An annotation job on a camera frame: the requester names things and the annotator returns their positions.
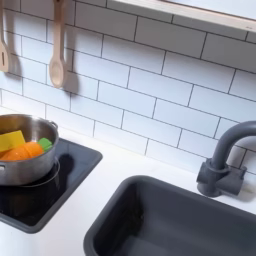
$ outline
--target stainless steel pot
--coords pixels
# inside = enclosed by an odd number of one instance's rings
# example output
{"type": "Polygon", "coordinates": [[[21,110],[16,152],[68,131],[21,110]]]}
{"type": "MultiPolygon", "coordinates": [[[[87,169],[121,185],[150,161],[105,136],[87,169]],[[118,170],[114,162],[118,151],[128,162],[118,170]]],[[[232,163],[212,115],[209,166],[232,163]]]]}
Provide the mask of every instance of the stainless steel pot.
{"type": "Polygon", "coordinates": [[[26,142],[47,138],[53,147],[44,154],[23,161],[0,162],[0,185],[20,186],[45,176],[54,165],[55,149],[59,140],[54,122],[29,115],[0,116],[0,134],[21,130],[26,142]]]}

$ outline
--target white subway tile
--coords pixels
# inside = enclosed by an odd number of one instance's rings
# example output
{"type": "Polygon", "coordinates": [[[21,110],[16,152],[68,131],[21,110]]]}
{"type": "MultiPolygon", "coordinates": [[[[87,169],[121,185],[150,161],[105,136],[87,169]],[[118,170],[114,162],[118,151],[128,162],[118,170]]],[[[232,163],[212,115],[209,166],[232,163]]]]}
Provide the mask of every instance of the white subway tile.
{"type": "Polygon", "coordinates": [[[33,60],[11,55],[10,73],[41,83],[46,81],[46,65],[33,60]]]}
{"type": "Polygon", "coordinates": [[[4,32],[4,38],[9,52],[21,56],[21,36],[4,32]]]}
{"type": "MultiPolygon", "coordinates": [[[[21,11],[34,16],[53,20],[54,4],[52,0],[22,0],[21,11]]],[[[66,23],[74,25],[75,2],[66,1],[66,23]]]]}
{"type": "Polygon", "coordinates": [[[100,82],[98,100],[119,108],[152,117],[155,98],[100,82]]]}
{"type": "MultiPolygon", "coordinates": [[[[65,59],[67,69],[72,70],[72,54],[71,50],[65,49],[65,59]]],[[[36,60],[45,64],[49,64],[53,56],[53,45],[40,42],[27,37],[22,38],[22,56],[28,59],[36,60]]]]}
{"type": "MultiPolygon", "coordinates": [[[[53,43],[53,22],[48,21],[47,41],[53,43]]],[[[65,27],[65,47],[79,52],[101,56],[103,36],[99,33],[88,31],[73,26],[65,27]]]]}
{"type": "Polygon", "coordinates": [[[182,105],[188,104],[192,90],[191,84],[135,68],[131,69],[128,87],[182,105]]]}
{"type": "Polygon", "coordinates": [[[80,2],[88,3],[88,4],[94,4],[98,6],[106,6],[107,0],[79,0],[80,2]]]}
{"type": "Polygon", "coordinates": [[[46,20],[5,10],[4,29],[18,35],[46,41],[46,20]]]}
{"type": "Polygon", "coordinates": [[[77,27],[133,40],[136,16],[79,2],[76,10],[77,27]]]}
{"type": "Polygon", "coordinates": [[[46,118],[66,129],[91,137],[93,135],[94,121],[91,119],[51,106],[47,106],[46,108],[46,118]]]}
{"type": "Polygon", "coordinates": [[[256,43],[256,33],[249,32],[246,41],[256,43]]]}
{"type": "Polygon", "coordinates": [[[139,134],[171,146],[177,146],[181,129],[167,125],[151,118],[136,115],[130,112],[124,113],[123,126],[126,131],[139,134]]]}
{"type": "Polygon", "coordinates": [[[256,101],[256,75],[237,70],[230,94],[256,101]]]}
{"type": "Polygon", "coordinates": [[[136,153],[145,154],[147,139],[141,136],[96,122],[94,137],[136,153]]]}
{"type": "Polygon", "coordinates": [[[245,154],[242,166],[246,166],[249,172],[256,174],[256,152],[248,150],[245,154]]]}
{"type": "Polygon", "coordinates": [[[0,73],[0,88],[22,94],[22,78],[9,73],[0,73]]]}
{"type": "Polygon", "coordinates": [[[235,70],[168,52],[163,75],[228,92],[235,70]]]}
{"type": "Polygon", "coordinates": [[[2,91],[2,106],[20,113],[45,118],[45,104],[20,95],[2,91]]]}
{"type": "Polygon", "coordinates": [[[74,71],[108,83],[127,86],[129,67],[83,53],[74,53],[74,71]]]}
{"type": "Polygon", "coordinates": [[[113,0],[109,0],[107,5],[108,5],[108,8],[121,11],[121,12],[127,12],[127,13],[131,13],[131,14],[135,14],[135,15],[139,15],[147,18],[152,18],[155,20],[165,21],[165,22],[172,21],[171,14],[160,12],[153,9],[148,9],[148,8],[131,5],[124,2],[117,2],[113,0]]]}
{"type": "Polygon", "coordinates": [[[213,136],[219,118],[170,102],[157,100],[154,119],[187,130],[213,136]]]}
{"type": "MultiPolygon", "coordinates": [[[[182,131],[179,148],[188,152],[212,158],[218,141],[189,131],[182,131]]],[[[239,168],[242,163],[245,149],[234,146],[230,152],[227,163],[239,168]]]]}
{"type": "Polygon", "coordinates": [[[155,141],[149,140],[146,156],[174,165],[193,173],[198,173],[204,157],[185,152],[155,141]]]}
{"type": "Polygon", "coordinates": [[[129,66],[161,73],[164,51],[105,36],[102,57],[129,66]]]}
{"type": "Polygon", "coordinates": [[[71,96],[71,111],[106,124],[121,127],[123,110],[94,100],[73,94],[71,96]]]}
{"type": "Polygon", "coordinates": [[[20,11],[20,1],[21,0],[4,0],[4,8],[20,11]]]}
{"type": "MultiPolygon", "coordinates": [[[[67,79],[62,89],[96,100],[98,83],[99,82],[95,79],[67,72],[67,79]]],[[[53,86],[50,79],[49,69],[47,69],[47,84],[53,86]]]]}
{"type": "MultiPolygon", "coordinates": [[[[237,122],[233,122],[233,121],[221,118],[215,138],[220,139],[220,137],[228,129],[230,129],[231,127],[233,127],[237,124],[238,124],[237,122]]],[[[236,145],[243,147],[243,148],[250,149],[252,151],[256,151],[256,137],[255,136],[246,137],[244,139],[239,140],[236,143],[236,145]]]]}
{"type": "Polygon", "coordinates": [[[45,84],[23,79],[24,96],[32,98],[58,108],[69,110],[70,93],[45,84]]]}
{"type": "Polygon", "coordinates": [[[237,122],[255,119],[256,102],[195,86],[190,107],[237,122]]]}
{"type": "Polygon", "coordinates": [[[192,57],[200,57],[205,36],[205,32],[139,18],[135,41],[192,57]]]}
{"type": "Polygon", "coordinates": [[[244,40],[247,33],[245,30],[242,30],[242,29],[231,28],[231,27],[227,27],[219,24],[214,24],[211,22],[191,19],[188,17],[178,16],[178,15],[174,16],[173,24],[177,24],[177,25],[181,25],[189,28],[200,29],[200,30],[204,30],[214,34],[237,38],[240,40],[244,40]]]}
{"type": "Polygon", "coordinates": [[[256,45],[208,34],[202,58],[230,67],[256,72],[256,45]]]}

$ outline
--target pot handle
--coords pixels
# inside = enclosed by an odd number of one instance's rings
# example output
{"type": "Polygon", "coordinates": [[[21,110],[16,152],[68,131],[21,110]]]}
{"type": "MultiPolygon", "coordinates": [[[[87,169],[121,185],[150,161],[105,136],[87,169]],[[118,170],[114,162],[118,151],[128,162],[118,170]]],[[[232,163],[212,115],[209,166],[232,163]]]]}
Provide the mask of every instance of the pot handle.
{"type": "Polygon", "coordinates": [[[58,130],[59,126],[55,122],[49,121],[49,123],[51,123],[58,130]]]}

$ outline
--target sink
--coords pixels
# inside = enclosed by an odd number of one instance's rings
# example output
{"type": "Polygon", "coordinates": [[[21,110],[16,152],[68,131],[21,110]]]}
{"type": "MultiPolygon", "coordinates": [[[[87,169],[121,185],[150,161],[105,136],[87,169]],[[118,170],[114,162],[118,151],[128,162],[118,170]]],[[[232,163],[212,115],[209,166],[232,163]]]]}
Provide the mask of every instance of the sink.
{"type": "Polygon", "coordinates": [[[86,256],[255,256],[256,216],[135,176],[93,223],[84,250],[86,256]]]}

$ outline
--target pot rim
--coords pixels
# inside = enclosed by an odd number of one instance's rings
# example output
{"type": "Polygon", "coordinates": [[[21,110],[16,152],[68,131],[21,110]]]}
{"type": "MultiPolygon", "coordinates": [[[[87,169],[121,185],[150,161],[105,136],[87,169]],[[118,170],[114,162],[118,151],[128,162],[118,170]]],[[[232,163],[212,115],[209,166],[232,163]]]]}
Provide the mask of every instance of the pot rim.
{"type": "Polygon", "coordinates": [[[40,159],[42,158],[43,156],[45,156],[46,154],[48,154],[49,152],[51,152],[52,150],[55,149],[56,145],[58,144],[59,142],[59,133],[58,133],[58,127],[56,127],[50,120],[45,120],[41,117],[37,117],[37,116],[33,116],[33,115],[27,115],[27,114],[9,114],[9,115],[1,115],[0,116],[0,119],[2,117],[9,117],[9,116],[22,116],[22,117],[28,117],[28,118],[32,118],[32,119],[35,119],[35,120],[39,120],[43,123],[45,123],[46,125],[48,125],[49,127],[53,128],[53,131],[54,131],[54,134],[55,134],[55,142],[54,144],[52,145],[52,148],[50,150],[48,150],[47,152],[44,152],[43,154],[39,155],[39,156],[36,156],[36,157],[33,157],[33,158],[30,158],[30,159],[26,159],[26,160],[19,160],[19,161],[1,161],[0,160],[0,164],[4,163],[4,164],[11,164],[11,163],[24,163],[24,162],[27,162],[27,161],[31,161],[31,160],[36,160],[36,159],[40,159]]]}

